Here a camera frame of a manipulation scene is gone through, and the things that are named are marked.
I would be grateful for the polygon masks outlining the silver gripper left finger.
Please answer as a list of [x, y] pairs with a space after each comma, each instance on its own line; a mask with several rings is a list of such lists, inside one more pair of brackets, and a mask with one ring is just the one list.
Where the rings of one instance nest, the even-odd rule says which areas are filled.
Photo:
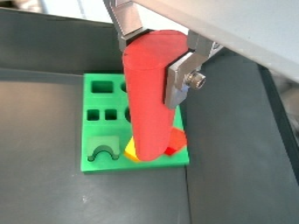
[[136, 3], [132, 0], [102, 0], [112, 23], [116, 27], [118, 49], [152, 30], [142, 26]]

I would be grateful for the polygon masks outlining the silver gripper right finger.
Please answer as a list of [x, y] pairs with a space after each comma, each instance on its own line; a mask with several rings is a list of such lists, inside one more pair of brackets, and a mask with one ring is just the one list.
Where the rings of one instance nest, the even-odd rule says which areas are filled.
[[190, 88], [201, 88], [205, 82], [201, 65], [221, 49], [217, 42], [194, 31], [188, 31], [186, 46], [186, 53], [166, 68], [164, 105], [168, 109], [174, 109], [184, 101]]

